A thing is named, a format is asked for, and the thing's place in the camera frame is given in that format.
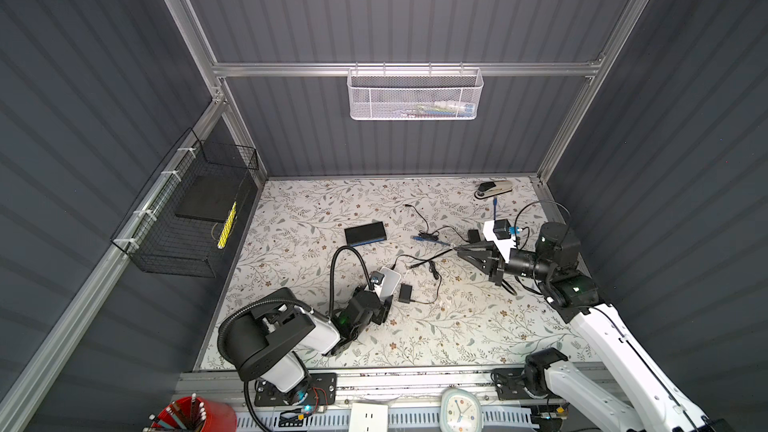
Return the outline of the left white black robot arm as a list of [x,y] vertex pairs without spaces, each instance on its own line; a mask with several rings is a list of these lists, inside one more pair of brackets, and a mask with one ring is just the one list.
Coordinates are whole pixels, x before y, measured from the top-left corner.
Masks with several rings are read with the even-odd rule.
[[[364,284],[354,290],[346,306],[338,309],[335,272],[344,251],[358,259]],[[390,268],[371,273],[361,253],[344,245],[331,259],[326,314],[283,287],[224,319],[218,330],[218,352],[235,367],[246,393],[253,385],[266,383],[285,404],[303,404],[312,389],[312,378],[295,350],[312,349],[323,356],[341,354],[370,324],[381,325],[387,320],[400,281],[401,275]]]

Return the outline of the black power adapter with cable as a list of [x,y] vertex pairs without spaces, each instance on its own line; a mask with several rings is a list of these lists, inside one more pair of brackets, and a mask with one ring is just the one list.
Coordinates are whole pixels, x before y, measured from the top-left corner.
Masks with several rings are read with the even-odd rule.
[[401,259],[414,259],[415,262],[411,263],[407,266],[408,269],[415,269],[418,267],[421,267],[422,265],[426,265],[428,267],[429,273],[431,274],[432,278],[436,281],[434,284],[434,294],[433,296],[427,300],[427,299],[420,299],[416,293],[416,288],[413,284],[409,283],[402,283],[400,285],[400,290],[398,292],[398,301],[403,304],[418,304],[418,305],[434,305],[439,297],[440,297],[440,291],[443,284],[443,276],[437,269],[437,263],[435,258],[418,258],[413,255],[408,254],[398,254],[393,262],[392,262],[392,269],[395,269],[397,267],[398,262]]

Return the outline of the white network switch box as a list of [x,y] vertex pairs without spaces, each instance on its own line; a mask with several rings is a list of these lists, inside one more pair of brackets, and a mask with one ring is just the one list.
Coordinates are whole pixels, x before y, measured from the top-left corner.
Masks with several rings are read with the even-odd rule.
[[387,267],[382,267],[379,272],[383,273],[385,275],[385,281],[383,283],[383,291],[382,291],[382,297],[379,298],[381,301],[385,301],[389,297],[391,297],[397,286],[399,285],[402,276],[399,272],[394,271],[392,269],[389,269]]

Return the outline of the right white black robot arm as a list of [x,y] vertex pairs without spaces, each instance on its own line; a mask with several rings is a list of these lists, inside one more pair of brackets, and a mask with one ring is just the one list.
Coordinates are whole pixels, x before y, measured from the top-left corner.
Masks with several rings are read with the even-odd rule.
[[579,270],[581,242],[569,222],[544,223],[531,250],[519,244],[520,232],[517,221],[493,218],[482,226],[482,241],[461,247],[459,255],[496,285],[508,275],[532,280],[534,292],[597,353],[626,398],[616,398],[554,347],[526,357],[521,380],[529,396],[560,397],[601,431],[731,430],[674,384]]

